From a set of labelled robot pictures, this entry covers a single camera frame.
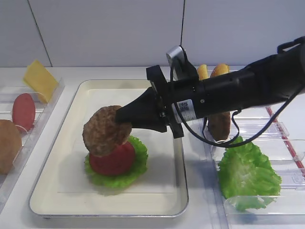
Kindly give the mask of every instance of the yellow cheese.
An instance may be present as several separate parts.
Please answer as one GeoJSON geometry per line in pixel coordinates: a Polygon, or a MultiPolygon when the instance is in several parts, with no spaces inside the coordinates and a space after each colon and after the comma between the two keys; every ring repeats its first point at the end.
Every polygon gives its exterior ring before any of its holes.
{"type": "Polygon", "coordinates": [[[34,91],[40,93],[38,98],[42,103],[50,101],[58,85],[56,79],[38,60],[35,60],[28,66],[23,81],[34,91]]]}
{"type": "Polygon", "coordinates": [[[206,64],[200,65],[199,68],[197,69],[197,73],[199,75],[199,80],[205,80],[209,78],[206,64]]]}

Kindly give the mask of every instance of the sticker label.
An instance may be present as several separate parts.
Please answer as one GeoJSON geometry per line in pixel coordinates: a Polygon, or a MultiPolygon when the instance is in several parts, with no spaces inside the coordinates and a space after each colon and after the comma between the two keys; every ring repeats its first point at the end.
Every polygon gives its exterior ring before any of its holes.
{"type": "MultiPolygon", "coordinates": [[[[177,102],[177,104],[178,104],[179,110],[180,110],[183,118],[186,121],[191,121],[191,120],[197,119],[195,111],[194,111],[193,102],[191,99],[177,102]]],[[[182,123],[174,104],[172,104],[172,109],[173,109],[173,113],[175,115],[175,119],[176,119],[177,123],[182,123]]]]}

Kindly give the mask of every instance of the white tray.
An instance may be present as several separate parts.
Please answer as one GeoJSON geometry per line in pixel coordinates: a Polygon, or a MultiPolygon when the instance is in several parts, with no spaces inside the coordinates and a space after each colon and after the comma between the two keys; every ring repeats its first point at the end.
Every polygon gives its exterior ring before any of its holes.
{"type": "Polygon", "coordinates": [[[147,172],[126,190],[91,184],[84,172],[88,154],[83,125],[103,106],[124,106],[141,95],[147,80],[89,80],[71,104],[30,198],[31,210],[43,217],[176,217],[188,204],[181,139],[166,133],[133,129],[148,148],[147,172]]]}

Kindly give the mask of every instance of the tomato slice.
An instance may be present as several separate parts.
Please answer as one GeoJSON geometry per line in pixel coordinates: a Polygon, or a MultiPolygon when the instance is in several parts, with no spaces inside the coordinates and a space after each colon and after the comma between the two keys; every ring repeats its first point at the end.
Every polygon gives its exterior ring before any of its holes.
{"type": "Polygon", "coordinates": [[[89,154],[89,163],[94,172],[105,176],[117,176],[126,173],[135,159],[135,150],[131,143],[118,146],[111,154],[95,156],[89,154]]]}

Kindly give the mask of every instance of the black cable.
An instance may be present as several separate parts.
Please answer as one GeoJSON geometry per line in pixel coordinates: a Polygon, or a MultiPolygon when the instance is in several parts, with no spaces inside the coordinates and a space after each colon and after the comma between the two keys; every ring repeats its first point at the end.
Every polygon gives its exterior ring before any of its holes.
{"type": "Polygon", "coordinates": [[[206,139],[206,137],[204,136],[204,129],[205,129],[207,121],[208,121],[208,117],[204,117],[203,118],[203,127],[202,127],[202,136],[204,137],[204,139],[206,139]]]}
{"type": "Polygon", "coordinates": [[[242,111],[242,110],[238,110],[238,111],[233,112],[232,118],[231,118],[232,123],[234,124],[234,126],[235,126],[236,129],[237,129],[237,134],[236,134],[231,140],[226,141],[226,142],[223,142],[224,144],[230,144],[230,143],[232,143],[233,141],[235,141],[235,140],[238,138],[238,136],[239,136],[239,126],[237,125],[237,123],[236,123],[236,121],[235,121],[235,119],[234,119],[234,116],[240,114],[241,111],[242,111]]]}
{"type": "MultiPolygon", "coordinates": [[[[171,65],[171,72],[170,72],[170,80],[171,80],[171,94],[172,94],[172,98],[174,98],[174,86],[173,86],[173,70],[174,70],[174,66],[176,64],[179,64],[178,60],[176,58],[173,59],[172,65],[171,65]]],[[[256,138],[258,138],[263,132],[265,132],[269,126],[272,124],[272,122],[278,117],[278,115],[291,103],[291,101],[305,88],[305,85],[300,86],[300,88],[298,88],[287,100],[286,102],[277,110],[277,112],[275,112],[275,114],[270,118],[270,120],[266,123],[266,125],[259,131],[257,132],[255,135],[253,135],[252,137],[239,142],[239,143],[235,143],[235,144],[230,144],[230,143],[215,143],[212,141],[209,141],[201,136],[199,136],[195,131],[193,131],[189,125],[186,123],[184,117],[181,114],[181,111],[178,107],[177,101],[174,100],[173,104],[176,108],[177,114],[179,115],[181,121],[183,122],[183,124],[185,125],[186,129],[188,129],[188,131],[194,135],[196,138],[198,138],[199,140],[213,145],[213,146],[217,146],[217,147],[222,147],[222,148],[233,148],[233,147],[238,147],[238,146],[243,146],[247,143],[252,142],[253,140],[255,140],[256,138]]]]}

